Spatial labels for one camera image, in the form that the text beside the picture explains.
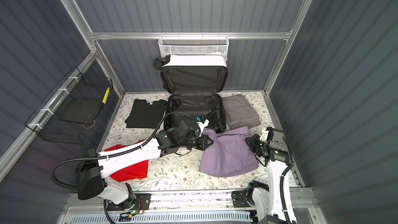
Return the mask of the black t-shirt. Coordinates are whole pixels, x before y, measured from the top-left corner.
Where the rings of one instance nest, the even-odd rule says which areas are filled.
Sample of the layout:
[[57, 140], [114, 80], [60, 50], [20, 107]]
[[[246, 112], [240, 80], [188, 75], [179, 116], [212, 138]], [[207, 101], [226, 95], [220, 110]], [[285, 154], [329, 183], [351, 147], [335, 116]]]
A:
[[125, 120], [127, 128], [155, 129], [166, 110], [167, 101], [158, 100], [148, 103], [135, 99], [130, 115]]

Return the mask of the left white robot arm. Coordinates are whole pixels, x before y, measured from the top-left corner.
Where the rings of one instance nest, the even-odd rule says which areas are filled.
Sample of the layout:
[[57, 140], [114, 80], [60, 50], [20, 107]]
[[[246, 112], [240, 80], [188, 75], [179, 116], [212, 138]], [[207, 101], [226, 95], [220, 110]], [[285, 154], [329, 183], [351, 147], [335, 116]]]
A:
[[200, 130], [161, 131], [149, 139], [118, 150], [104, 151], [82, 161], [77, 169], [78, 199], [99, 197], [115, 205], [131, 205], [135, 196], [124, 180], [118, 182], [111, 176], [143, 161], [176, 153], [180, 147], [189, 150], [206, 150], [214, 141]]

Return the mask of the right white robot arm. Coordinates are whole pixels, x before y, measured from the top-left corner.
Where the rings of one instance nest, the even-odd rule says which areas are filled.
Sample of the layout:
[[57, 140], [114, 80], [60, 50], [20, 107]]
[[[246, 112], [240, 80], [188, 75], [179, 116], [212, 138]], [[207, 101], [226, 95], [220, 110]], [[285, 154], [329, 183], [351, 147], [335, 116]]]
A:
[[288, 172], [293, 167], [288, 152], [270, 147], [269, 142], [260, 140], [257, 134], [245, 139], [246, 144], [256, 156], [264, 158], [267, 183], [253, 182], [249, 199], [254, 204], [260, 224], [296, 224], [292, 207]]

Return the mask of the red garment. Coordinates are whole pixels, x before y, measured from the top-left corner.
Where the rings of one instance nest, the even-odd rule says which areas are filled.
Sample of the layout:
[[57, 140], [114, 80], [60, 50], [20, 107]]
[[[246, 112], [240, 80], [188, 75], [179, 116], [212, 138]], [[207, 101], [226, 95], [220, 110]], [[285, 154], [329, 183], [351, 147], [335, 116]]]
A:
[[148, 176], [148, 167], [148, 160], [141, 161], [139, 163], [131, 164], [128, 167], [120, 169], [114, 172], [109, 177], [120, 183], [134, 179], [142, 180], [147, 178]]

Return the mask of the purple jeans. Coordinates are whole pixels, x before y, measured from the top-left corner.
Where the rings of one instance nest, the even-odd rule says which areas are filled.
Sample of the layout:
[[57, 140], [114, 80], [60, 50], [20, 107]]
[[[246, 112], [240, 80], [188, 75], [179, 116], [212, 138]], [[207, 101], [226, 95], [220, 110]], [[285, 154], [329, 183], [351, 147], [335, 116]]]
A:
[[205, 128], [214, 143], [204, 151], [199, 172], [214, 177], [232, 177], [249, 173], [258, 168], [258, 161], [245, 139], [252, 137], [248, 127], [237, 128], [217, 134]]

